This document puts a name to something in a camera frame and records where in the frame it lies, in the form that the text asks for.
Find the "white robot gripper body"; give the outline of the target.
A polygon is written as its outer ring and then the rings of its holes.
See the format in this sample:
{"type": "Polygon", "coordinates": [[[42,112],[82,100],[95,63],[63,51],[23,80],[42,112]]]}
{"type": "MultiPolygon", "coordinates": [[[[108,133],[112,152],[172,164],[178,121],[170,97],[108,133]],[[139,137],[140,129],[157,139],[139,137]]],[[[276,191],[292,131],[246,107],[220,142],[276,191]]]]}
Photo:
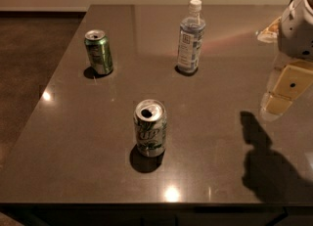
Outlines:
{"type": "Polygon", "coordinates": [[[278,35],[282,53],[313,59],[313,0],[291,0],[284,10],[278,35]]]}

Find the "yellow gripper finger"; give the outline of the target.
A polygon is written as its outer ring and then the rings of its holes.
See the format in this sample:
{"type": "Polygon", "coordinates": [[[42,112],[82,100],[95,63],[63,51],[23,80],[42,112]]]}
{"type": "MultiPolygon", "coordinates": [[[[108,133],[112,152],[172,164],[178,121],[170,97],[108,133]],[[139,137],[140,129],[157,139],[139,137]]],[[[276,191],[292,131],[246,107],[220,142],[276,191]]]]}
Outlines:
{"type": "Polygon", "coordinates": [[[272,115],[282,115],[312,84],[313,63],[295,60],[287,64],[266,96],[264,111],[272,115]]]}
{"type": "Polygon", "coordinates": [[[275,43],[278,40],[280,18],[273,20],[266,28],[260,31],[257,39],[264,43],[275,43]]]}

